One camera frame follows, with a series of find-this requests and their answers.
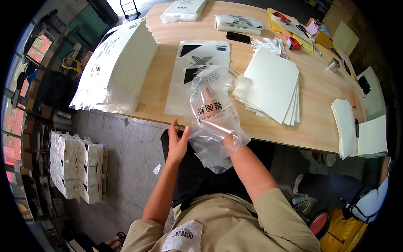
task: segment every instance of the beige shirt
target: beige shirt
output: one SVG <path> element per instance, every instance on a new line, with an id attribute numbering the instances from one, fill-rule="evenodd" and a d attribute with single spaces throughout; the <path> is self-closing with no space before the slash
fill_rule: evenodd
<path id="1" fill-rule="evenodd" d="M 258 219 L 248 209 L 257 212 Z M 188 221 L 203 226 L 202 252 L 320 251 L 318 239 L 278 188 L 264 192 L 255 205 L 230 194 L 209 194 L 194 199 L 184 212 L 175 207 L 174 213 L 172 229 Z M 164 235 L 163 230 L 156 221 L 134 221 L 121 252 L 160 252 L 165 239 L 173 235 Z"/>

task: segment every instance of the white sneaker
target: white sneaker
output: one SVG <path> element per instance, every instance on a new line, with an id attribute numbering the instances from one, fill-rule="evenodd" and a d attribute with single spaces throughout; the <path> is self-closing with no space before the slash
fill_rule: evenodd
<path id="1" fill-rule="evenodd" d="M 302 179 L 303 179 L 303 173 L 299 174 L 297 176 L 297 178 L 295 179 L 295 186 L 293 188 L 293 194 L 298 193 L 298 186 L 299 186 L 299 183 L 301 183 Z"/>

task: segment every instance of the left hand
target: left hand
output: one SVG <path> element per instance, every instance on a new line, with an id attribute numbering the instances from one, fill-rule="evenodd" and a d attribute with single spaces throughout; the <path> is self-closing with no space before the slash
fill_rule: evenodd
<path id="1" fill-rule="evenodd" d="M 175 119 L 168 129 L 169 143 L 168 143 L 168 157 L 166 162 L 173 162 L 180 164 L 187 150 L 187 139 L 190 136 L 190 127 L 186 126 L 182 137 L 178 137 L 179 129 L 177 128 L 178 120 Z"/>

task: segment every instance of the concrete floor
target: concrete floor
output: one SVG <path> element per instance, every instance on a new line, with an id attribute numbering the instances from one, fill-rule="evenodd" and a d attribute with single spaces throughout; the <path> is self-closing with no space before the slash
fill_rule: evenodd
<path id="1" fill-rule="evenodd" d="M 118 0 L 110 0 L 116 8 Z M 231 0 L 261 8 L 272 7 L 294 16 L 302 23 L 309 17 L 322 19 L 323 14 L 300 0 L 264 1 Z M 136 1 L 144 16 L 157 3 L 170 0 Z M 103 143 L 108 154 L 107 199 L 103 204 L 88 205 L 83 200 L 66 200 L 65 204 L 78 231 L 88 235 L 95 243 L 107 241 L 118 231 L 127 233 L 130 224 L 141 218 L 148 196 L 159 175 L 153 169 L 161 164 L 164 156 L 160 136 L 168 125 L 149 122 L 99 110 L 79 110 L 73 117 L 73 133 L 81 138 L 90 137 L 94 143 Z M 337 160 L 329 168 L 318 164 L 309 150 L 277 145 L 271 174 L 288 200 L 295 178 L 300 173 L 340 173 L 361 179 L 364 159 Z M 173 213 L 167 220 L 165 232 L 174 222 Z"/>

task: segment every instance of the pink sticky note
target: pink sticky note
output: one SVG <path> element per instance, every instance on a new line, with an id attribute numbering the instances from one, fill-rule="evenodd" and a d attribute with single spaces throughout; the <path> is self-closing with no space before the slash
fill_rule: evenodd
<path id="1" fill-rule="evenodd" d="M 311 34 L 311 35 L 315 35 L 319 30 L 319 27 L 317 27 L 315 25 L 315 22 L 311 22 L 307 27 L 306 27 L 306 31 Z"/>

